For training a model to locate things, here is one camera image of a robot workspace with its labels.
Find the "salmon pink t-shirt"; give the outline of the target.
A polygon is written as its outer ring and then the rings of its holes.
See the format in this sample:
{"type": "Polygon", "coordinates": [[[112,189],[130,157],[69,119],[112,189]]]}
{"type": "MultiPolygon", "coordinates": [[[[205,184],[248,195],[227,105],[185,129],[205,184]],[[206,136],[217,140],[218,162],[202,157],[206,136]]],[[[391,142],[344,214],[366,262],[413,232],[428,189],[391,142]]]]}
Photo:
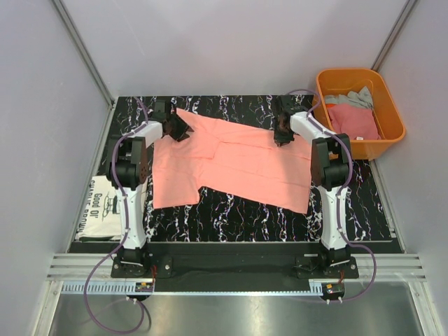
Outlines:
{"type": "Polygon", "coordinates": [[[308,210],[311,146],[299,135],[285,146],[273,132],[178,109],[192,127],[181,142],[165,136],[153,153],[153,207],[197,204],[199,190],[211,188],[255,202],[308,210]]]}

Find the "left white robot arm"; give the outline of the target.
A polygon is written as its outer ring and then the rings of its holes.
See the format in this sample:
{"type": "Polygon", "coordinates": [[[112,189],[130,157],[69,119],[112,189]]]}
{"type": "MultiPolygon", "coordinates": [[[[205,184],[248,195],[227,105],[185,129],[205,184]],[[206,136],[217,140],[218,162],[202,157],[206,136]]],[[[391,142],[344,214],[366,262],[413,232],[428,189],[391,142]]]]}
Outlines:
{"type": "Polygon", "coordinates": [[[148,182],[148,148],[165,136],[183,141],[193,131],[171,101],[158,99],[151,113],[140,99],[136,102],[143,109],[143,122],[124,135],[112,136],[106,159],[106,177],[118,200],[120,247],[129,251],[141,250],[146,244],[141,196],[148,182]]]}

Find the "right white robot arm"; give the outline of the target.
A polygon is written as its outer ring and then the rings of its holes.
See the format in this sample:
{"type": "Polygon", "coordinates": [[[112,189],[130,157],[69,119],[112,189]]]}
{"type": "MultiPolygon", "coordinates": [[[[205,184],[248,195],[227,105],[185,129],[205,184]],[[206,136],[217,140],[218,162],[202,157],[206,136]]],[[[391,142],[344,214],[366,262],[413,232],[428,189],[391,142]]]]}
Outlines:
{"type": "Polygon", "coordinates": [[[300,135],[311,145],[311,180],[321,195],[323,232],[321,244],[327,251],[347,246],[345,202],[353,174],[350,139],[323,126],[312,111],[299,111],[291,95],[273,98],[274,142],[284,146],[300,135]]]}

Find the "dark pink t-shirt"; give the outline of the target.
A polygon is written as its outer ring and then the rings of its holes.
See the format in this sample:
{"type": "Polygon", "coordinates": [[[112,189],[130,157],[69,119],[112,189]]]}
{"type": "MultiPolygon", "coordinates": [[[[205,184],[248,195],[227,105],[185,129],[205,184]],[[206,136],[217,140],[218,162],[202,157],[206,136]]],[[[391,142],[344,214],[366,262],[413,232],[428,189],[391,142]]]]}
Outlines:
{"type": "Polygon", "coordinates": [[[380,139],[372,110],[348,104],[331,104],[327,110],[336,133],[347,134],[352,140],[380,139]]]}

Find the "grey t-shirt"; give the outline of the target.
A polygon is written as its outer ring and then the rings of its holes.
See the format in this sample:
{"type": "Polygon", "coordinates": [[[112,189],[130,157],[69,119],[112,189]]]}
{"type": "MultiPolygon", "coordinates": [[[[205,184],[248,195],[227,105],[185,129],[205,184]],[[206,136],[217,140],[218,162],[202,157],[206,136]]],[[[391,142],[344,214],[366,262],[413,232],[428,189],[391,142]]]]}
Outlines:
{"type": "Polygon", "coordinates": [[[326,104],[348,104],[370,110],[374,108],[373,98],[367,86],[364,86],[359,92],[350,91],[347,94],[326,95],[324,102],[326,104]]]}

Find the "folded white printed t-shirt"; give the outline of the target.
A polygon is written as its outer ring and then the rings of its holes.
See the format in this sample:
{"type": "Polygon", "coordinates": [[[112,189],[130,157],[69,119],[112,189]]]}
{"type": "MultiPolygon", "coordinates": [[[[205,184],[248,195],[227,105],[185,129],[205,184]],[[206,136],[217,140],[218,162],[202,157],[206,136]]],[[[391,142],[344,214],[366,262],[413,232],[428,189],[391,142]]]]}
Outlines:
{"type": "Polygon", "coordinates": [[[105,176],[93,176],[89,184],[87,199],[76,239],[120,240],[120,211],[116,190],[105,176]]]}

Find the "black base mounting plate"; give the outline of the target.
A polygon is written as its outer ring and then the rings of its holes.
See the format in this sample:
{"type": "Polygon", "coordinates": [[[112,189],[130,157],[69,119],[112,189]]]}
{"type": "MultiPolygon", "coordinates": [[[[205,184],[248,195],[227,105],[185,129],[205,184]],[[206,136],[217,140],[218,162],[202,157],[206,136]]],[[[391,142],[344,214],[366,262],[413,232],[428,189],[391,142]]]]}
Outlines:
{"type": "Polygon", "coordinates": [[[320,244],[148,243],[143,265],[107,259],[96,277],[146,279],[159,293],[319,293],[321,281],[359,277],[356,259],[331,262],[320,244]]]}

